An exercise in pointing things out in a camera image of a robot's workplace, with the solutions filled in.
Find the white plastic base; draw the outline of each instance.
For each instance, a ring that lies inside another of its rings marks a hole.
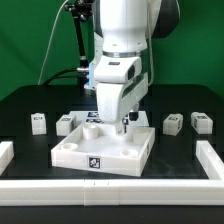
[[[154,128],[118,136],[113,125],[84,123],[51,150],[52,166],[140,176],[154,140]]]

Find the qr code sticker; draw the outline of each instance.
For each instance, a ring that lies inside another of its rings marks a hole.
[[[88,113],[88,117],[99,117],[99,113],[97,111],[93,111],[93,112],[89,112]]]
[[[87,123],[97,123],[97,124],[103,124],[103,121],[100,119],[86,119]]]

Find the black label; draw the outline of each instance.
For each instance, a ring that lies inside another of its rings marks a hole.
[[[100,169],[100,158],[89,157],[89,168]]]
[[[35,121],[38,121],[38,120],[42,120],[43,118],[42,117],[34,117],[33,118]]]
[[[197,128],[197,119],[194,119],[194,127]]]
[[[97,111],[96,112],[89,112],[88,117],[99,117],[99,113]]]
[[[198,119],[207,119],[205,116],[197,116]]]
[[[178,118],[177,117],[170,117],[169,120],[172,120],[172,121],[177,121]]]
[[[70,121],[71,118],[62,118],[61,121]]]

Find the circular hole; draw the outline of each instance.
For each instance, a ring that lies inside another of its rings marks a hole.
[[[126,149],[121,151],[121,156],[135,158],[138,157],[138,152],[133,149]]]
[[[65,143],[61,146],[61,150],[75,151],[78,148],[78,145],[75,143]]]

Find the black cable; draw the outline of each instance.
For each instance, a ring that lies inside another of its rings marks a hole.
[[[77,69],[76,68],[70,68],[70,69],[65,69],[63,71],[60,71],[58,73],[56,73],[55,75],[53,75],[51,78],[47,79],[43,85],[47,86],[52,80],[56,79],[56,78],[63,78],[63,77],[59,77],[61,75],[64,75],[66,73],[70,73],[70,72],[76,72]]]

